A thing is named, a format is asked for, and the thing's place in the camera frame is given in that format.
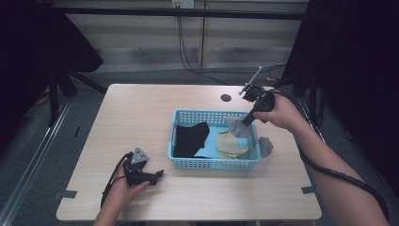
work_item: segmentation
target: black cloth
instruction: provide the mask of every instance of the black cloth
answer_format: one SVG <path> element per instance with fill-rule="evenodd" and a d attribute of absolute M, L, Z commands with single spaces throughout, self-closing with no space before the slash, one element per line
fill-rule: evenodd
<path fill-rule="evenodd" d="M 209 135 L 209 125 L 201 122 L 191 127 L 176 126 L 176 144 L 174 157 L 192 158 L 200 148 L 205 147 L 205 140 Z"/>

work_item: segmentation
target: hand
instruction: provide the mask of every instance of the hand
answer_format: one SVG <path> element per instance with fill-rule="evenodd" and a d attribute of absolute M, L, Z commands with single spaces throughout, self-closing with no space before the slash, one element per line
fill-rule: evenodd
<path fill-rule="evenodd" d="M 111 205 L 114 208 L 122 210 L 129 205 L 138 193 L 143 191 L 150 184 L 150 182 L 146 181 L 138 186 L 129 187 L 123 171 L 123 165 L 125 162 L 126 160 L 124 160 L 118 168 L 114 182 L 112 183 L 112 188 L 108 193 L 108 197 L 105 199 L 104 206 Z"/>
<path fill-rule="evenodd" d="M 150 185 L 146 181 L 138 186 L 129 187 L 124 175 L 124 160 L 115 175 L 112 188 L 105 199 L 104 205 L 94 221 L 94 225 L 115 225 L 120 212 L 129 205 L 133 198 Z"/>
<path fill-rule="evenodd" d="M 304 125 L 302 115 L 296 109 L 295 105 L 286 97 L 275 94 L 275 107 L 270 112 L 255 112 L 253 116 L 262 121 L 270 121 L 277 127 L 287 129 L 291 133 Z"/>

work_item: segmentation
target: wooden table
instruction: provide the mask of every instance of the wooden table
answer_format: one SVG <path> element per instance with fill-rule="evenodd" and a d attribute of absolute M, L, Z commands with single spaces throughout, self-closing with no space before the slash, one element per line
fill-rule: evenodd
<path fill-rule="evenodd" d="M 60 220 L 94 220 L 104 187 L 120 158 L 135 147 L 150 156 L 144 171 L 165 170 L 120 214 L 126 220 L 280 220 L 317 219 L 321 210 L 293 136 L 257 121 L 259 137 L 273 152 L 250 171 L 174 169 L 167 156 L 174 110 L 249 111 L 253 103 L 238 95 L 242 87 L 122 85 L 109 87 L 67 190 L 57 210 Z M 223 102 L 222 94 L 231 101 Z"/>

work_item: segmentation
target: gray cloth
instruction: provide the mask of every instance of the gray cloth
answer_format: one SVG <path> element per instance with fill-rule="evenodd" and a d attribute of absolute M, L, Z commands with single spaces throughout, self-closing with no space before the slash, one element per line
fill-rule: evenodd
<path fill-rule="evenodd" d="M 243 119 L 246 115 L 241 117 L 238 116 L 227 116 L 226 123 L 229 126 L 230 132 L 238 138 L 246 138 L 251 135 L 251 126 L 245 126 Z"/>
<path fill-rule="evenodd" d="M 266 158 L 273 151 L 273 144 L 268 137 L 259 138 L 259 146 L 261 146 L 261 157 Z"/>

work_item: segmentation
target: beige cloth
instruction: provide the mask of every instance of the beige cloth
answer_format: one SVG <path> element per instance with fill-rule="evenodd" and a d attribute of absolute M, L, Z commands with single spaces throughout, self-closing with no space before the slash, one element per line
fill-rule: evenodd
<path fill-rule="evenodd" d="M 249 150 L 248 146 L 238 146 L 237 137 L 230 130 L 217 134 L 216 147 L 219 158 L 240 158 Z"/>

